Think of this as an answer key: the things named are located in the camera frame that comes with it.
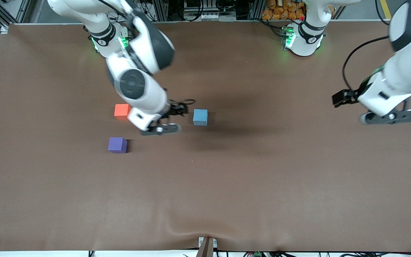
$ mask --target purple cube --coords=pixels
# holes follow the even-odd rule
[[[111,153],[127,153],[128,141],[124,138],[111,138],[109,139],[109,152]]]

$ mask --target pile of brown objects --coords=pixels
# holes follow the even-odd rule
[[[304,3],[296,3],[291,0],[283,0],[283,6],[277,5],[276,0],[268,0],[267,8],[263,11],[261,19],[263,20],[299,20],[305,13],[306,6]]]

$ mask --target blue cube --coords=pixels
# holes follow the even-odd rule
[[[193,124],[195,126],[207,126],[207,110],[194,109]]]
[[[126,153],[128,148],[128,141],[124,138],[111,138],[109,139],[109,147],[107,150],[111,153]]]

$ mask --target brown table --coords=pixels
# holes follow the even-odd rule
[[[341,66],[379,22],[333,22],[311,57],[260,23],[159,25],[176,46],[156,75],[211,112],[182,133],[142,137],[81,26],[10,26],[0,36],[0,250],[191,248],[411,251],[411,124],[364,126],[334,109]],[[347,68],[355,87],[387,42]],[[107,151],[109,137],[132,153]]]

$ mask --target light blue cube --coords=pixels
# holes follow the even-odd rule
[[[194,109],[193,124],[195,126],[207,126],[207,110]]]

